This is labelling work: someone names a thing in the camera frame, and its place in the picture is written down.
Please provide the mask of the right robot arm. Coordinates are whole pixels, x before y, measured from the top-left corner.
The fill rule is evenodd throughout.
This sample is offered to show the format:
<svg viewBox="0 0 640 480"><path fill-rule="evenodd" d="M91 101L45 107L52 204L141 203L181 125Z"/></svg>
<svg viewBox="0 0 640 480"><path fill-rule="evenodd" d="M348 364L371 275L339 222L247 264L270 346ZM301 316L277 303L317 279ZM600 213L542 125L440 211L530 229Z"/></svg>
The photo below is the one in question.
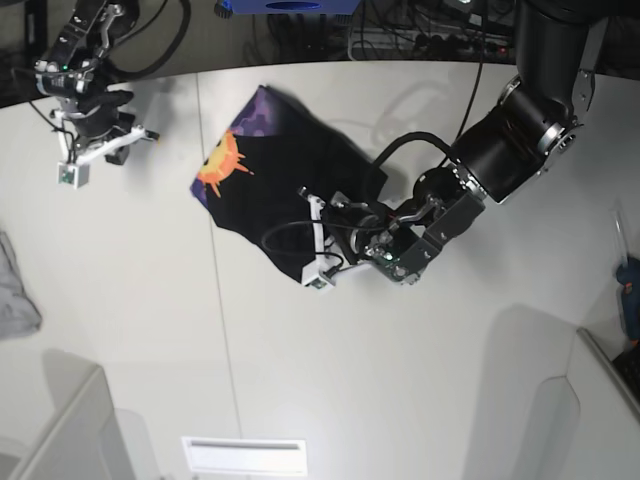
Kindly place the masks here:
<svg viewBox="0 0 640 480"><path fill-rule="evenodd" d="M132 144L159 139L158 133L122 110L134 93L110 86L148 77L168 62L186 36L192 16L189 1L179 5L182 17L175 36L156 60L140 70L123 70L111 60L113 51L151 25L137 26L137 1L78 1L45 55L29 68L11 69L21 95L26 94L23 85L31 80L39 93L59 102L49 114L37 113L59 135L65 165L76 166L95 157L122 165Z"/></svg>

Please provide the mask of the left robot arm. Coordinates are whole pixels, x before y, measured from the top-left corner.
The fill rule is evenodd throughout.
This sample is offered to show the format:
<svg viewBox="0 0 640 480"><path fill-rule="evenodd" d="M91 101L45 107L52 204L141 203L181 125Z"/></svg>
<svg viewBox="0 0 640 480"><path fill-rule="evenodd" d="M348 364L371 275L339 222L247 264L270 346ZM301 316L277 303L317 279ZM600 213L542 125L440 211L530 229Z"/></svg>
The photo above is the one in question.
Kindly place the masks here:
<svg viewBox="0 0 640 480"><path fill-rule="evenodd" d="M452 143L418 131L397 138L369 164L359 198L307 196L314 254L302 268L302 285L331 288L344 266L370 266L395 283L417 281L487 201L504 202L574 143L594 96L608 22L638 14L635 1L518 2L517 72L483 119ZM416 141L440 150L443 161L391 208L373 180L397 150Z"/></svg>

